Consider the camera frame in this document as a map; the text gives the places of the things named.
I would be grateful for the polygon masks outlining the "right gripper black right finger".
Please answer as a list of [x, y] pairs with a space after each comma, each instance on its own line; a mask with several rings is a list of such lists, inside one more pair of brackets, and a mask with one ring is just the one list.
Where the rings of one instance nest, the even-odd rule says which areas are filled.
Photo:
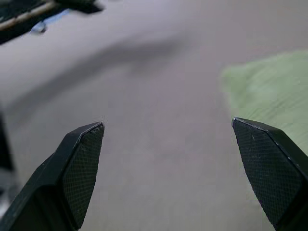
[[277, 231], [308, 229], [308, 157], [281, 129], [235, 117], [241, 160], [252, 190]]

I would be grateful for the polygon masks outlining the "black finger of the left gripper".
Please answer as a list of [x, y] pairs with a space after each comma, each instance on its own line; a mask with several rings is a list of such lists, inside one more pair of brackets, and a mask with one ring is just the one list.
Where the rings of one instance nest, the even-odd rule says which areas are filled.
[[105, 9], [97, 0], [56, 0], [55, 2], [82, 13], [99, 13]]

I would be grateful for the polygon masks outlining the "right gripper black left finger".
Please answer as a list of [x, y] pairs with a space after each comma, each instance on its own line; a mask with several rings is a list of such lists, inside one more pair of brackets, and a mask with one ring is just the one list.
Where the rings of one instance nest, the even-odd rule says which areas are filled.
[[0, 220], [2, 231], [78, 231], [96, 183], [104, 124], [65, 135], [34, 171]]

